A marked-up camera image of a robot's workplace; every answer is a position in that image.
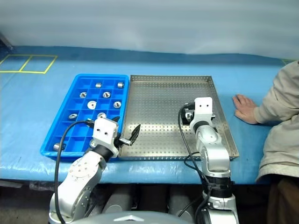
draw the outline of hand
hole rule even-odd
[[[236,97],[233,97],[234,104],[236,106],[235,116],[248,124],[255,125],[257,124],[256,119],[254,118],[253,110],[257,105],[246,96],[237,94]]]

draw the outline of person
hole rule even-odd
[[[278,72],[260,106],[241,94],[233,101],[235,116],[248,124],[281,121],[265,141],[256,180],[272,179],[267,223],[299,224],[299,62]]]

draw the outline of white curtain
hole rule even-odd
[[[299,58],[299,0],[1,0],[13,45]]]

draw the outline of robotic arm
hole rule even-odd
[[[191,131],[196,136],[196,149],[201,153],[202,173],[207,179],[202,183],[202,195],[207,203],[196,214],[198,223],[239,224],[235,196],[232,194],[229,155],[212,123],[214,118],[212,98],[196,98],[192,106],[184,108],[181,118],[183,124],[190,125]],[[95,120],[93,139],[96,147],[89,148],[82,158],[72,163],[65,181],[58,187],[59,210],[64,222],[121,224],[134,220],[150,224],[155,220],[156,223],[185,224],[186,222],[178,217],[138,211],[82,219],[91,191],[99,183],[106,163],[110,158],[117,157],[118,148],[122,144],[132,145],[139,134],[140,125],[132,132],[130,139],[120,138],[117,120],[109,120],[105,116]],[[55,194],[50,202],[49,222],[61,223],[55,207]]]
[[[118,155],[122,144],[132,145],[138,137],[140,125],[132,132],[129,140],[120,138],[117,120],[100,116],[94,122],[93,139],[96,147],[89,148],[85,155],[74,161],[66,179],[58,187],[59,210],[65,223],[84,217],[91,191],[99,183],[102,172],[110,158]],[[61,223],[55,207],[55,194],[50,202],[49,222]]]
[[[196,98],[194,116],[190,117],[190,129],[196,136],[202,172],[209,181],[203,182],[204,198],[207,197],[208,188],[212,186],[207,206],[201,209],[199,219],[200,223],[206,224],[239,224],[235,196],[232,194],[229,155],[212,124],[213,118],[212,98]]]

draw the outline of yellow tape line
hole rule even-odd
[[[0,65],[10,56],[29,56],[29,58],[25,61],[25,63],[21,66],[21,68],[18,71],[13,71],[13,70],[0,70],[0,73],[32,73],[32,74],[46,74],[48,72],[48,70],[50,69],[50,67],[53,65],[53,63],[56,61],[56,59],[58,58],[57,55],[21,55],[21,54],[17,54],[17,55],[6,55],[6,57],[0,61]],[[46,68],[45,71],[23,71],[23,69],[25,68],[25,66],[28,64],[28,62],[32,59],[32,57],[54,57],[53,60],[50,62],[50,64],[48,65],[48,67]]]

